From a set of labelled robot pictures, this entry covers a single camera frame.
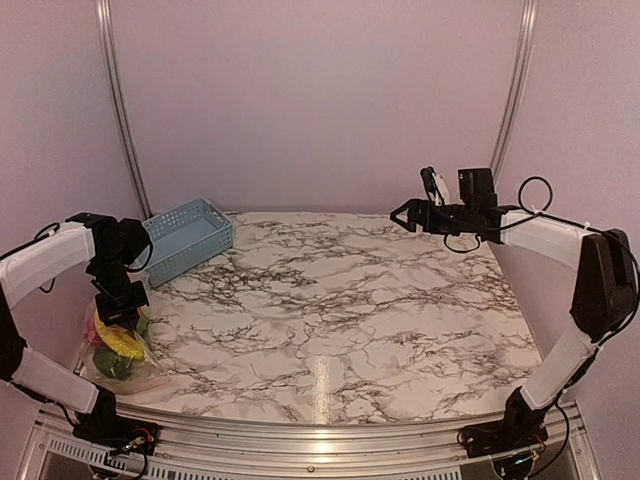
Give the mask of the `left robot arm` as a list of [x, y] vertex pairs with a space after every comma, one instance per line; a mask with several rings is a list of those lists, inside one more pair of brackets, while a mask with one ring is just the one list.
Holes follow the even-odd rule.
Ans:
[[151, 251], [149, 233], [136, 219], [81, 212], [52, 223], [28, 242], [1, 256], [1, 380], [40, 401], [52, 401], [79, 415], [106, 445], [125, 438], [126, 423], [116, 414], [113, 393], [74, 373], [39, 351], [21, 332], [14, 316], [29, 300], [51, 293], [68, 273], [83, 271], [88, 286], [65, 289], [65, 299], [49, 301], [53, 311], [35, 309], [34, 325], [51, 330], [54, 340], [70, 332], [63, 314], [71, 313], [90, 292], [99, 321], [132, 331], [149, 300], [133, 264]]

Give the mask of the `clear zip top bag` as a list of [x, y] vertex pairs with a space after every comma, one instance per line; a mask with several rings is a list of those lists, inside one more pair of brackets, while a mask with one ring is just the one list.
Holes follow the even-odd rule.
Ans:
[[149, 308], [140, 307], [132, 327], [106, 326], [91, 302], [85, 314], [79, 375], [115, 395], [147, 394], [167, 387], [166, 368], [150, 348]]

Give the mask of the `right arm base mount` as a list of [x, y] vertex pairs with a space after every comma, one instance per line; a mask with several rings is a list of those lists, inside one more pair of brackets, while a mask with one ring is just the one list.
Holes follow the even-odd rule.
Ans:
[[547, 439], [547, 429], [541, 423], [513, 427], [503, 420], [464, 426], [458, 431], [456, 438], [458, 444], [465, 449], [468, 458], [542, 445]]

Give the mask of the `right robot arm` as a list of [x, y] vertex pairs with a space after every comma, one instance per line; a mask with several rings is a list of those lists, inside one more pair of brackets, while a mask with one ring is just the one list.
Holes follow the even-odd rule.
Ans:
[[523, 252], [554, 266], [568, 281], [566, 324], [534, 373], [510, 396], [495, 438], [515, 448], [529, 437], [540, 417], [580, 382], [597, 357], [629, 326], [639, 309], [639, 262], [627, 234], [549, 213], [549, 207], [499, 201], [488, 168], [457, 173], [459, 198], [445, 194], [431, 167], [420, 172], [424, 195], [390, 213], [404, 230], [421, 230], [448, 241], [468, 234], [477, 243]]

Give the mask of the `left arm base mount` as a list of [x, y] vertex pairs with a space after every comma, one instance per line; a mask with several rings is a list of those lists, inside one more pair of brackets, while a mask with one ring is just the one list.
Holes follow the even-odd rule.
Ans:
[[111, 430], [89, 427], [78, 422], [73, 428], [76, 438], [109, 447], [112, 451], [144, 453], [151, 456], [156, 448], [160, 427], [153, 422], [117, 417]]

